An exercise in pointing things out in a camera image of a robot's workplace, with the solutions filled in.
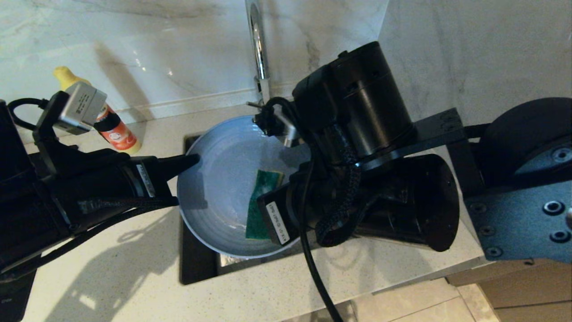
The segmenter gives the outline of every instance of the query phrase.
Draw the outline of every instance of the sponge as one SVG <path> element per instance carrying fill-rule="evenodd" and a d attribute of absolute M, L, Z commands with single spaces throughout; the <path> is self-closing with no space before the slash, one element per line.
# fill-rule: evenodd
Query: sponge
<path fill-rule="evenodd" d="M 284 174 L 281 172 L 258 170 L 254 191 L 248 203 L 247 239 L 270 239 L 256 199 L 281 185 L 283 178 Z"/>

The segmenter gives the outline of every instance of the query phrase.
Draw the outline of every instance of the label sticker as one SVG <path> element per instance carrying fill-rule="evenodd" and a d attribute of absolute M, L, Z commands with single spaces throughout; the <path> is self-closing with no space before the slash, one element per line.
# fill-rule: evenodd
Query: label sticker
<path fill-rule="evenodd" d="M 139 171 L 139 175 L 141 175 L 141 180 L 143 180 L 143 184 L 145 185 L 145 188 L 147 189 L 147 193 L 149 194 L 149 197 L 155 197 L 155 188 L 153 187 L 153 184 L 151 183 L 151 179 L 149 178 L 149 174 L 147 173 L 147 169 L 145 169 L 145 166 L 143 164 L 137 164 L 137 171 Z"/>
<path fill-rule="evenodd" d="M 280 211 L 278 211 L 278 206 L 276 205 L 276 202 L 273 201 L 267 204 L 266 210 L 270 215 L 270 219 L 272 220 L 272 225 L 274 226 L 274 230 L 278 235 L 278 240 L 280 241 L 280 244 L 281 245 L 285 244 L 287 241 L 290 240 L 290 235 L 288 235 L 288 232 L 286 231 L 286 227 L 284 226 L 284 221 L 282 220 Z"/>

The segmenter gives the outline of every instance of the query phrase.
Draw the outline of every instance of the white bowl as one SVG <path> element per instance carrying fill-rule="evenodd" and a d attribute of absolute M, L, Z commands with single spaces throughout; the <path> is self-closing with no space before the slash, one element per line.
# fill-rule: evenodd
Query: white bowl
<path fill-rule="evenodd" d="M 198 138 L 187 154 L 201 160 L 178 176 L 181 215 L 206 246 L 237 258 L 271 256 L 298 242 L 280 246 L 270 240 L 246 239 L 248 203 L 257 170 L 279 171 L 283 184 L 309 161 L 306 145 L 284 147 L 263 134 L 252 116 L 222 122 Z"/>

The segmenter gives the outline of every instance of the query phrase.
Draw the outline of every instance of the marble wall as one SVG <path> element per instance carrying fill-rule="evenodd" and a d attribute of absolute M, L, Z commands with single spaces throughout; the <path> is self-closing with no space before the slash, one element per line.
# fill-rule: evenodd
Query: marble wall
<path fill-rule="evenodd" d="M 376 40 L 389 0 L 260 0 L 276 95 Z M 243 0 L 2 0 L 0 98 L 50 97 L 67 65 L 127 122 L 255 98 Z M 24 119 L 39 111 L 22 107 Z"/>
<path fill-rule="evenodd" d="M 59 65 L 106 92 L 127 122 L 255 97 L 242 0 L 0 1 L 6 101 L 49 97 Z M 572 96 L 569 0 L 260 2 L 275 95 L 379 39 L 414 119 L 457 107 L 476 124 L 527 100 Z M 23 114 L 33 121 L 39 111 Z"/>
<path fill-rule="evenodd" d="M 413 119 L 457 107 L 479 124 L 572 97 L 571 38 L 570 0 L 393 0 L 379 41 Z"/>

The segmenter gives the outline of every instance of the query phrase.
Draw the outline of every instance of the sink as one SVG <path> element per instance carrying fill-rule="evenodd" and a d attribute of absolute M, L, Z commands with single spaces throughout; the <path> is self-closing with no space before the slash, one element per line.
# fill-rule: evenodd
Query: sink
<path fill-rule="evenodd" d="M 184 140 L 184 152 L 187 152 L 199 135 L 188 136 Z M 183 285 L 204 281 L 223 274 L 236 272 L 256 265 L 279 260 L 288 256 L 303 252 L 301 243 L 296 243 L 290 248 L 272 256 L 253 258 L 246 260 L 219 254 L 205 246 L 187 228 L 181 220 L 180 236 L 180 275 L 179 280 Z M 314 234 L 308 234 L 308 242 L 311 249 L 318 248 Z"/>

